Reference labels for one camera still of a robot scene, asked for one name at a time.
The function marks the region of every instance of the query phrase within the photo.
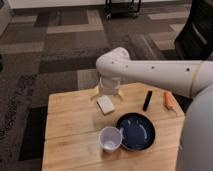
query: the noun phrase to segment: patterned carpet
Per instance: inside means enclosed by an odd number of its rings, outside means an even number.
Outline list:
[[[103,53],[122,46],[133,60],[179,59],[186,1],[144,4],[136,19],[106,20],[102,8],[19,10],[0,37],[0,170],[41,170],[48,96],[94,87]]]

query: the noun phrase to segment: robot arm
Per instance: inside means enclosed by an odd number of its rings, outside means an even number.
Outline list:
[[[117,48],[97,60],[100,90],[115,94],[120,77],[193,97],[184,122],[176,171],[213,170],[213,62],[131,61]]]
[[[99,85],[102,90],[119,86],[120,77],[129,77],[185,97],[195,97],[213,83],[213,74],[209,73],[213,62],[132,61],[124,48],[101,56],[96,66],[102,77]]]

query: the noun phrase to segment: wooden table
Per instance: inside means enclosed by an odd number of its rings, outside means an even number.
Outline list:
[[[142,106],[148,90],[153,96],[147,112]],[[175,111],[164,107],[163,90],[141,83],[122,86],[124,100],[110,96],[115,112],[103,116],[93,90],[53,94],[49,98],[43,171],[174,171],[184,113],[175,101]],[[99,146],[100,130],[115,126],[128,112],[147,116],[156,129],[154,144],[141,152],[119,148],[106,154]]]

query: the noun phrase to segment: white cup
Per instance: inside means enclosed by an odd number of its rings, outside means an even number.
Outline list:
[[[121,145],[122,135],[117,128],[108,126],[101,130],[99,142],[105,152],[112,153]]]

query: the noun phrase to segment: carrot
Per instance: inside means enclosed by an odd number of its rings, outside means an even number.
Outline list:
[[[164,92],[164,101],[165,101],[165,107],[168,110],[172,110],[174,103],[173,103],[173,99],[172,99],[172,93],[169,91],[165,91]]]

